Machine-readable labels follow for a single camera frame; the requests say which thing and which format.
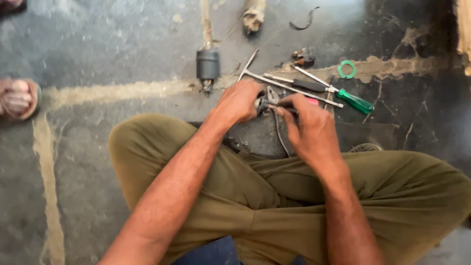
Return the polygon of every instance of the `hand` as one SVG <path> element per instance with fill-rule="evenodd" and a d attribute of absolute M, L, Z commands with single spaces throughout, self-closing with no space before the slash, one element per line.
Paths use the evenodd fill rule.
<path fill-rule="evenodd" d="M 253 79 L 240 80 L 222 93 L 218 105 L 209 116 L 217 116 L 218 120 L 230 126 L 250 121 L 257 116 L 254 104 L 262 90 L 263 85 Z"/>
<path fill-rule="evenodd" d="M 328 111 L 309 104 L 301 94 L 283 98 L 279 105 L 293 105 L 298 110 L 299 125 L 294 116 L 285 108 L 278 107 L 276 112 L 281 115 L 288 128 L 288 138 L 296 154 L 311 166 L 322 178 L 331 174 L 332 169 L 344 169 L 341 157 L 335 122 Z"/>

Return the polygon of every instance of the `green gasket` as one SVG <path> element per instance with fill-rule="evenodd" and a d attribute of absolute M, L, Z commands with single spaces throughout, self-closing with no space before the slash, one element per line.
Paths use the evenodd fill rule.
<path fill-rule="evenodd" d="M 346 75 L 346 74 L 344 74 L 344 73 L 342 72 L 342 67 L 343 67 L 344 65 L 349 65 L 349 66 L 351 66 L 351 67 L 353 68 L 351 74 Z M 340 63 L 339 67 L 337 68 L 337 70 L 339 71 L 339 74 L 340 74 L 340 77 L 341 77 L 341 78 L 347 78 L 347 79 L 350 79 L 350 78 L 354 77 L 355 74 L 357 73 L 357 68 L 355 67 L 355 65 L 354 65 L 354 64 L 352 63 L 352 61 L 350 61 L 350 60 L 342 61 L 342 63 Z"/>

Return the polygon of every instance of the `leg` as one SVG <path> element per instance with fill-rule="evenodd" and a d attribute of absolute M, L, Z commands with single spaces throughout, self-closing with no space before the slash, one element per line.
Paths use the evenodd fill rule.
<path fill-rule="evenodd" d="M 136 116 L 113 129 L 109 137 L 111 160 L 131 209 L 195 132 L 190 124 L 160 114 Z M 162 264 L 212 240 L 244 234 L 252 223 L 251 209 L 278 207 L 279 203 L 278 194 L 263 178 L 235 153 L 221 147 Z"/>
<path fill-rule="evenodd" d="M 253 251 L 282 264 L 296 255 L 326 263 L 324 196 L 312 170 L 298 158 L 241 156 L 278 193 L 311 205 L 256 211 L 248 238 Z M 391 264 L 414 262 L 471 213 L 470 179 L 439 159 L 404 151 L 343 156 Z"/>

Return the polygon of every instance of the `shoe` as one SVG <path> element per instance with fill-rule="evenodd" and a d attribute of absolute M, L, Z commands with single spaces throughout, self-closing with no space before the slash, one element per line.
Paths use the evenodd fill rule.
<path fill-rule="evenodd" d="M 371 151 L 383 151 L 383 149 L 374 143 L 362 143 L 350 149 L 348 153 L 359 153 L 359 152 L 371 152 Z"/>

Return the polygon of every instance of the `metal rod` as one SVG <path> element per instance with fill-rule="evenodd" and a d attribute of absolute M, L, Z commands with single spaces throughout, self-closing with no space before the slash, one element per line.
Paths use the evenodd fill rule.
<path fill-rule="evenodd" d="M 297 66 L 293 66 L 293 67 L 294 67 L 296 70 L 300 71 L 301 73 L 303 73 L 303 74 L 309 76 L 310 78 L 312 78 L 312 79 L 314 79 L 314 80 L 320 82 L 320 83 L 323 84 L 324 86 L 326 86 L 326 87 L 329 87 L 329 86 L 330 86 L 330 85 L 327 84 L 326 82 L 324 82 L 324 81 L 322 81 L 321 79 L 317 78 L 315 75 L 312 75 L 312 74 L 308 73 L 308 72 L 305 71 L 304 69 L 301 69 L 301 68 L 299 68 L 299 67 L 297 67 Z"/>
<path fill-rule="evenodd" d="M 317 99 L 317 100 L 320 100 L 322 102 L 325 102 L 327 104 L 330 104 L 330 105 L 333 105 L 333 106 L 336 106 L 336 107 L 339 107 L 339 108 L 343 108 L 343 104 L 339 104 L 339 103 L 335 103 L 333 101 L 330 101 L 330 100 L 327 100 L 327 99 L 324 99 L 324 98 L 321 98 L 321 97 L 318 97 L 318 96 L 315 96 L 315 95 L 312 95 L 312 94 L 309 94 L 309 93 L 306 93 L 306 92 L 303 92 L 301 90 L 297 90 L 297 89 L 294 89 L 292 87 L 289 87 L 287 85 L 283 85 L 281 83 L 278 83 L 278 82 L 275 82 L 273 80 L 270 80 L 268 78 L 265 78 L 263 76 L 260 76 L 260 75 L 257 75 L 257 74 L 254 74 L 252 72 L 250 72 L 249 70 L 245 69 L 242 70 L 242 73 L 241 73 L 241 76 L 242 75 L 250 75 L 251 77 L 254 77 L 254 78 L 257 78 L 259 80 L 262 80 L 262 81 L 265 81 L 267 83 L 270 83 L 270 84 L 273 84 L 273 85 L 276 85 L 276 86 L 279 86 L 279 87 L 282 87 L 284 89 L 287 89 L 287 90 L 290 90 L 290 91 L 293 91 L 293 92 L 296 92 L 296 93 L 301 93 L 305 96 L 308 96 L 310 98 L 313 98 L 313 99 Z"/>
<path fill-rule="evenodd" d="M 241 79 L 242 79 L 242 76 L 244 76 L 244 71 L 247 70 L 247 68 L 249 68 L 250 64 L 252 63 L 253 59 L 255 58 L 255 55 L 257 54 L 257 52 L 259 52 L 259 48 L 257 48 L 255 50 L 255 52 L 252 54 L 252 57 L 250 57 L 249 61 L 247 62 L 247 64 L 245 65 L 245 67 L 242 69 L 242 72 L 240 73 L 240 76 L 239 78 L 237 79 L 237 82 L 239 82 Z"/>
<path fill-rule="evenodd" d="M 278 77 L 278 76 L 274 76 L 274 75 L 270 75 L 270 74 L 263 74 L 263 76 L 266 77 L 266 78 L 280 80 L 280 81 L 287 82 L 287 83 L 294 83 L 294 80 L 290 80 L 290 79 L 287 79 L 287 78 L 282 78 L 282 77 Z"/>
<path fill-rule="evenodd" d="M 327 84 L 327 83 L 324 82 L 322 79 L 320 79 L 320 78 L 318 78 L 317 76 L 315 76 L 315 75 L 313 75 L 313 74 L 311 74 L 311 73 L 305 71 L 304 69 L 299 68 L 299 67 L 297 67 L 297 66 L 293 66 L 293 67 L 294 67 L 296 70 L 300 71 L 301 73 L 303 73 L 303 74 L 309 76 L 310 78 L 312 78 L 312 79 L 314 79 L 314 80 L 320 82 L 320 83 L 323 84 L 324 86 L 328 87 L 327 91 L 329 91 L 329 90 L 333 90 L 333 91 L 335 91 L 335 92 L 338 92 L 338 91 L 339 91 L 338 89 L 334 88 L 332 85 Z"/>

